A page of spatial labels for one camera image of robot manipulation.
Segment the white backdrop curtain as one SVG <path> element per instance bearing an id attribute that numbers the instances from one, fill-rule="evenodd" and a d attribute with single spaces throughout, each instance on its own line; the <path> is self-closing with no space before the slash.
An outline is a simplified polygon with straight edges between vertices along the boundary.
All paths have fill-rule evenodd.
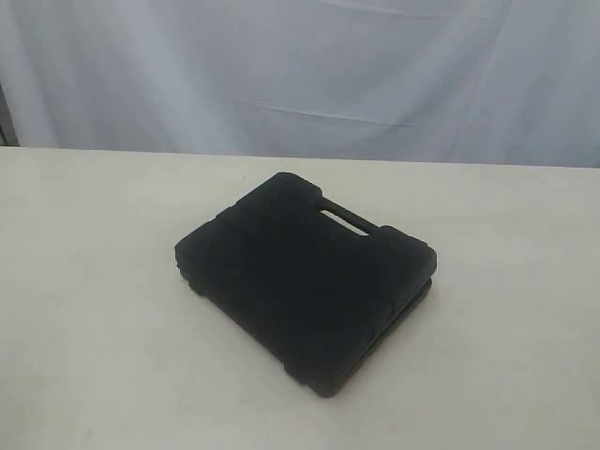
<path id="1" fill-rule="evenodd" d="M 23 146 L 595 167 L 595 1 L 5 1 Z"/>

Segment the black plastic tool case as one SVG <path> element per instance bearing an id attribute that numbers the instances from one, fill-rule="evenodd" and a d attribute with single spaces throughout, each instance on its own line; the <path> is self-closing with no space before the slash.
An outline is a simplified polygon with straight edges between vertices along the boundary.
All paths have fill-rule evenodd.
<path id="1" fill-rule="evenodd" d="M 322 398 L 427 295 L 435 250 L 279 172 L 180 240 L 181 276 Z"/>

